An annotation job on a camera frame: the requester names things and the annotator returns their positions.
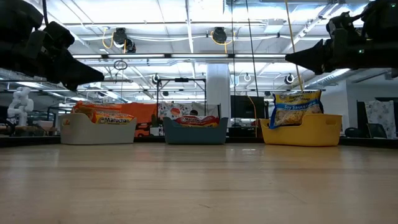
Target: white wall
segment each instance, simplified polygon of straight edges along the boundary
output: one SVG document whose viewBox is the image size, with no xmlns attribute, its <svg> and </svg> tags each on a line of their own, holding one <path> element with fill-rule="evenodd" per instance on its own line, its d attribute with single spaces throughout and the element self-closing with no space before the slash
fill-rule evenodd
<svg viewBox="0 0 398 224">
<path fill-rule="evenodd" d="M 349 111 L 346 80 L 337 83 L 337 86 L 326 86 L 322 92 L 321 102 L 325 114 L 343 116 L 343 130 L 349 127 Z"/>
<path fill-rule="evenodd" d="M 391 85 L 347 85 L 349 123 L 351 127 L 358 127 L 356 115 L 356 101 L 372 101 L 375 97 L 398 97 L 397 86 Z"/>
</svg>

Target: maruchan logo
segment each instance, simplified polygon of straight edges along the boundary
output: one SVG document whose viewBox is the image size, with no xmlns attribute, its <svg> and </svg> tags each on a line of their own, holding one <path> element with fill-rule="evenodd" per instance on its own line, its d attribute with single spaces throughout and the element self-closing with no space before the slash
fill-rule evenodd
<svg viewBox="0 0 398 224">
<path fill-rule="evenodd" d="M 125 124 L 130 123 L 130 120 L 124 118 L 100 118 L 99 124 Z"/>
</svg>

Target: white robot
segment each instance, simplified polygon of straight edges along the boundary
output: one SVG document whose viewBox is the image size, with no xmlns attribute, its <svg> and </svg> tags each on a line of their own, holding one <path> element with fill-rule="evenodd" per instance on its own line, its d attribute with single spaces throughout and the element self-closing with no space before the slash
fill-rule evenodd
<svg viewBox="0 0 398 224">
<path fill-rule="evenodd" d="M 9 121 L 11 123 L 16 123 L 15 115 L 18 114 L 18 126 L 26 126 L 27 112 L 33 111 L 33 100 L 29 99 L 29 93 L 30 88 L 28 87 L 19 87 L 17 88 L 17 91 L 14 92 L 14 98 L 7 110 L 8 117 L 10 118 Z"/>
</svg>

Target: snack bag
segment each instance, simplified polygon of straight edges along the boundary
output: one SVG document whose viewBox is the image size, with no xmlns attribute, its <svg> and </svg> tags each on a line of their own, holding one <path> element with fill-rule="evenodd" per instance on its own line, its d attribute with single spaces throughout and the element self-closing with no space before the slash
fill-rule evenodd
<svg viewBox="0 0 398 224">
<path fill-rule="evenodd" d="M 121 109 L 122 106 L 118 104 L 94 104 L 79 101 L 72 108 L 72 113 L 84 113 L 87 115 L 92 114 L 94 111 L 120 113 Z"/>
<path fill-rule="evenodd" d="M 275 108 L 271 115 L 269 128 L 300 125 L 305 114 L 323 113 L 320 98 L 320 90 L 295 94 L 274 94 Z"/>
<path fill-rule="evenodd" d="M 129 124 L 133 119 L 134 117 L 128 114 L 94 111 L 91 121 L 95 124 Z"/>
<path fill-rule="evenodd" d="M 174 120 L 185 127 L 217 127 L 220 119 L 214 116 L 185 115 Z"/>
</svg>

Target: orange package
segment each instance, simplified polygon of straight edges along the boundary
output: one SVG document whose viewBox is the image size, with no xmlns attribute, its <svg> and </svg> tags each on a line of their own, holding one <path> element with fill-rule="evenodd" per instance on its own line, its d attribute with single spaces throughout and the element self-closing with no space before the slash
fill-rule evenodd
<svg viewBox="0 0 398 224">
<path fill-rule="evenodd" d="M 185 127 L 217 127 L 220 119 L 214 116 L 185 115 L 174 120 Z"/>
<path fill-rule="evenodd" d="M 94 111 L 103 111 L 110 113 L 120 113 L 122 106 L 119 104 L 94 104 L 79 101 L 72 108 L 72 113 L 92 114 Z"/>
<path fill-rule="evenodd" d="M 91 121 L 95 124 L 129 124 L 133 119 L 134 117 L 128 114 L 103 111 L 94 111 L 91 117 Z"/>
</svg>

